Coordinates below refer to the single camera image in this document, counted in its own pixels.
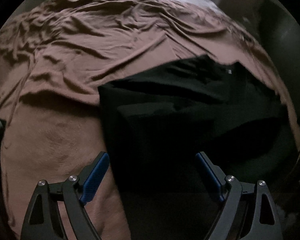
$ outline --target blue gripper pad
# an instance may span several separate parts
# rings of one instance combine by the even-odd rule
[[[197,170],[212,200],[215,202],[225,201],[225,198],[222,194],[222,185],[215,175],[213,169],[209,166],[200,153],[196,154],[195,159]]]
[[[94,198],[98,187],[100,186],[100,183],[109,168],[109,165],[109,155],[104,153],[83,184],[83,192],[80,197],[80,201],[83,205],[86,205]]]

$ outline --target wrinkled sheet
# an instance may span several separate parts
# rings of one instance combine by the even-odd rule
[[[36,183],[63,181],[106,151],[98,86],[176,59],[239,61],[287,105],[289,93],[262,47],[209,8],[172,0],[50,0],[0,31],[1,148],[9,225],[20,237]],[[111,169],[86,210],[103,240],[130,239]],[[60,204],[68,239],[75,239]]]

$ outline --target pink bed sheet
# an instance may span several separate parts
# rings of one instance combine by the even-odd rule
[[[231,19],[170,0],[52,0],[17,16],[0,31],[1,148],[9,225],[20,237],[41,179],[65,180],[106,151],[98,86],[162,63],[208,54],[239,61],[287,105],[300,148],[289,93],[263,48]],[[111,169],[86,210],[103,240],[130,239]],[[64,206],[68,239],[75,239]]]

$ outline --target ridged blue pad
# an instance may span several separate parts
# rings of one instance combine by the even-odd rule
[[[214,174],[212,168],[210,168],[200,153],[197,153],[195,158],[199,166],[198,172],[200,173],[202,182],[204,183],[212,200],[216,202],[225,201],[222,194],[222,185],[217,176]]]
[[[82,204],[86,205],[94,198],[98,187],[100,186],[100,183],[109,168],[109,164],[109,155],[107,153],[104,153],[83,184],[83,192],[80,197],[80,201]]]

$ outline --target mattress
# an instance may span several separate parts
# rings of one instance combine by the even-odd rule
[[[48,0],[2,28],[2,184],[16,237],[39,180],[63,181],[107,150],[100,85],[199,55],[240,62],[274,90],[300,148],[293,103],[271,59],[209,0]],[[68,239],[75,239],[59,207]],[[130,239],[111,168],[86,210],[103,240]]]

